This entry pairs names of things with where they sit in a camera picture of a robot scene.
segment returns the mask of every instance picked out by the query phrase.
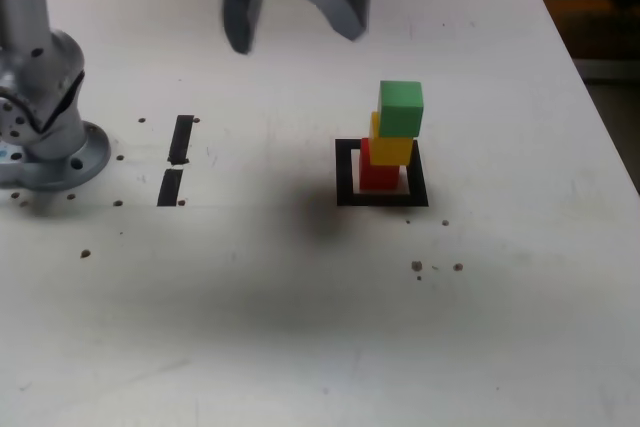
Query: black tape mark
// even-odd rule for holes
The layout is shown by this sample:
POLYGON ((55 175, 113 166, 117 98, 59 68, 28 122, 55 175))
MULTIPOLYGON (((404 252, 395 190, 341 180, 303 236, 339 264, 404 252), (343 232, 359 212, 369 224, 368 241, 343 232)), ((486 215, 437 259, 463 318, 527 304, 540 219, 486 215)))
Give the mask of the black tape mark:
POLYGON ((175 207, 178 205, 178 192, 182 181, 182 170, 167 169, 164 171, 160 194, 158 195, 158 207, 175 207))
POLYGON ((193 115, 179 115, 176 119, 176 126, 173 129, 173 139, 169 147, 169 158, 171 165, 184 165, 189 163, 187 151, 189 150, 189 139, 193 128, 193 115))
POLYGON ((360 139, 336 139, 336 196, 339 207, 428 207, 427 188, 422 173, 418 142, 413 141, 407 166, 409 194, 355 194, 351 151, 360 150, 360 139))

